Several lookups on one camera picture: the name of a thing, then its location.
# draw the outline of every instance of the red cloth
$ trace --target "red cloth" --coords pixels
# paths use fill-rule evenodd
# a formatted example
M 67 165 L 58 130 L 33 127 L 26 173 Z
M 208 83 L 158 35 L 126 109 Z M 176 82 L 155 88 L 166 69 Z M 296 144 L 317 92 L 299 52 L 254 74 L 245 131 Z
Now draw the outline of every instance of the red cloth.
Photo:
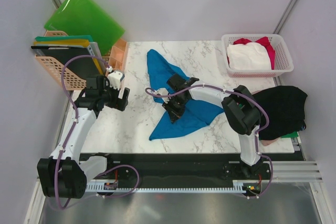
M 233 42 L 233 45 L 236 45 L 236 44 L 247 44 L 249 42 L 252 42 L 251 40 L 249 39 L 238 39 L 236 40 L 235 42 Z M 264 46 L 267 50 L 267 53 L 268 53 L 268 57 L 269 57 L 269 60 L 271 62 L 271 68 L 274 69 L 274 64 L 275 64 L 275 50 L 273 49 L 271 43 L 268 41 L 268 38 L 267 37 L 263 37 L 261 39 L 258 39 L 256 41 L 256 43 L 259 43 L 261 44 L 262 46 Z

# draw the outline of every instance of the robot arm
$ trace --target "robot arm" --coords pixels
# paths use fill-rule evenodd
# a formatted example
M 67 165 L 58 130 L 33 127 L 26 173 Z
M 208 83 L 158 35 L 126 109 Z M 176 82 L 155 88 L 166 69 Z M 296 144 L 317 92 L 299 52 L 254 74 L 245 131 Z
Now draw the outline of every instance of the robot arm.
M 107 159 L 105 157 L 92 156 L 86 162 L 79 164 L 79 155 L 86 136 L 103 107 L 108 106 L 123 111 L 127 106 L 130 90 L 125 88 L 122 99 L 118 97 L 123 78 L 123 72 L 114 71 L 107 77 L 100 75 L 86 79 L 86 88 L 81 91 L 75 101 L 78 108 L 77 124 L 60 161 L 60 171 L 58 172 L 59 197 L 81 198 L 87 182 L 106 170 Z M 63 132 L 56 149 L 49 158 L 41 158 L 38 162 L 38 175 L 45 196 L 55 196 L 54 174 L 59 148 L 64 143 L 74 121 L 75 111 L 73 111 L 71 122 Z
M 211 89 L 204 87 L 197 78 L 184 80 L 179 75 L 173 75 L 167 84 L 175 91 L 189 89 L 171 98 L 164 98 L 162 106 L 168 111 L 171 122 L 174 123 L 184 113 L 185 105 L 190 100 L 202 100 L 223 107 L 231 128 L 238 133 L 241 154 L 240 159 L 248 166 L 254 166 L 260 160 L 255 145 L 255 131 L 261 121 L 260 111 L 249 101 L 237 95 L 225 93 L 222 88 Z M 233 91 L 244 94 L 253 99 L 252 94 L 245 86 L 238 86 Z M 160 94 L 168 94 L 166 89 L 159 89 Z

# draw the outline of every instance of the metal floor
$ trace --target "metal floor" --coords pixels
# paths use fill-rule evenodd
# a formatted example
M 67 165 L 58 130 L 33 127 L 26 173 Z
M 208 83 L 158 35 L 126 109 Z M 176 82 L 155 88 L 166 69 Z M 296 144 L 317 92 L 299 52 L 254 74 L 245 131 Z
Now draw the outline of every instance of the metal floor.
M 56 205 L 54 199 L 49 204 Z M 260 199 L 252 200 L 230 194 L 136 193 L 118 199 L 91 197 L 66 211 L 54 211 L 46 201 L 39 224 L 59 223 L 319 224 L 321 221 L 309 184 L 299 183 L 272 184 Z

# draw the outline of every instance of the clothing pile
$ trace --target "clothing pile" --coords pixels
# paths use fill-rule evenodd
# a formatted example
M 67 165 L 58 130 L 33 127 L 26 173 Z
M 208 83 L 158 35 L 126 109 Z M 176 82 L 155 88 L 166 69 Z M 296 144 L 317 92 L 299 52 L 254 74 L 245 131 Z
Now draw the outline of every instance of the clothing pile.
M 291 133 L 295 137 L 296 132 L 306 129 L 304 107 L 307 94 L 299 88 L 277 86 L 262 90 L 253 97 L 269 117 L 268 127 L 259 132 L 261 140 L 275 140 Z M 265 124 L 266 118 L 263 116 L 260 127 Z
M 275 50 L 267 37 L 256 42 L 242 38 L 227 47 L 227 58 L 230 68 L 235 70 L 272 70 Z

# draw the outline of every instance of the white laundry basket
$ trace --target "white laundry basket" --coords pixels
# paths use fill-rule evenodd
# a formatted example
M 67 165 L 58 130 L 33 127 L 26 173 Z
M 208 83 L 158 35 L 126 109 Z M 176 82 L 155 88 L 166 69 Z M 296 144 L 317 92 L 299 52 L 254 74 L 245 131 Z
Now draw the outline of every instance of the white laundry basket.
M 268 37 L 269 42 L 275 50 L 274 70 L 235 70 L 230 68 L 227 61 L 226 48 L 238 39 L 245 38 L 256 41 L 263 37 Z M 294 69 L 292 58 L 284 39 L 277 34 L 226 34 L 222 36 L 222 46 L 225 58 L 225 66 L 230 77 L 276 77 Z

